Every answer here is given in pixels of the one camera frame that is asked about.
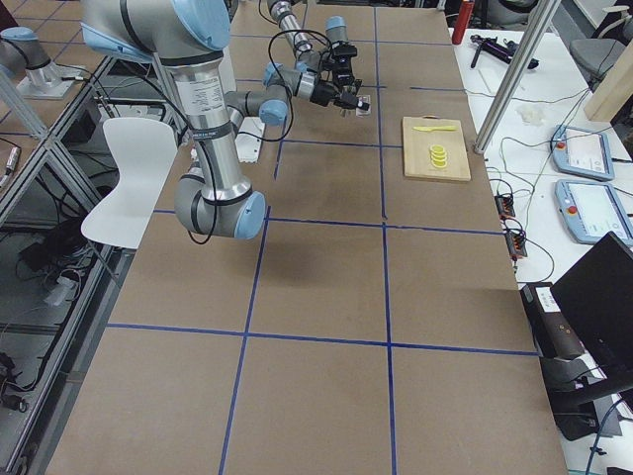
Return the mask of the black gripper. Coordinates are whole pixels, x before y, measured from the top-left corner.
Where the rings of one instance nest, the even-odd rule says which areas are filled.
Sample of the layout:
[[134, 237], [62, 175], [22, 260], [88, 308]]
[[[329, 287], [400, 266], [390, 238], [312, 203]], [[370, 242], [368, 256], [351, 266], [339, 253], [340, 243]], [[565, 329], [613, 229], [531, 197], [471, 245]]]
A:
[[337, 88], [357, 88], [353, 72], [354, 55], [340, 55], [331, 58], [332, 82]]
[[357, 95], [358, 88], [355, 85], [343, 86], [340, 89], [331, 82], [319, 80], [312, 92], [312, 102], [323, 107], [334, 104], [342, 109], [356, 110], [359, 97]]

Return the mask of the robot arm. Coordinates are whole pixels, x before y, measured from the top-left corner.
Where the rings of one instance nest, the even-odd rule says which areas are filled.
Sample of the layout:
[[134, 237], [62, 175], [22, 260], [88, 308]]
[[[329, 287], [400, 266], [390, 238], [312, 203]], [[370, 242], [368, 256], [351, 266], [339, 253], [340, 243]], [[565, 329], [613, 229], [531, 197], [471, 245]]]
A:
[[260, 231], [266, 201], [242, 173], [236, 136], [257, 117], [283, 126], [293, 98], [326, 107], [366, 111], [353, 75], [356, 47], [345, 20], [333, 16], [317, 33], [300, 27], [290, 1], [267, 4], [295, 66], [270, 62], [261, 91], [226, 92], [220, 75], [230, 40], [223, 1], [85, 1], [82, 34], [102, 54], [137, 63], [157, 57], [173, 78], [179, 114], [193, 136], [197, 158], [178, 183], [175, 214], [191, 235], [251, 239]]
[[295, 1], [266, 2], [272, 21], [291, 46], [296, 67], [319, 78], [326, 76], [336, 89], [356, 94], [362, 85], [362, 80], [354, 76], [352, 65], [358, 50], [348, 39], [345, 20], [330, 17], [324, 33], [304, 29], [293, 11], [294, 4]]

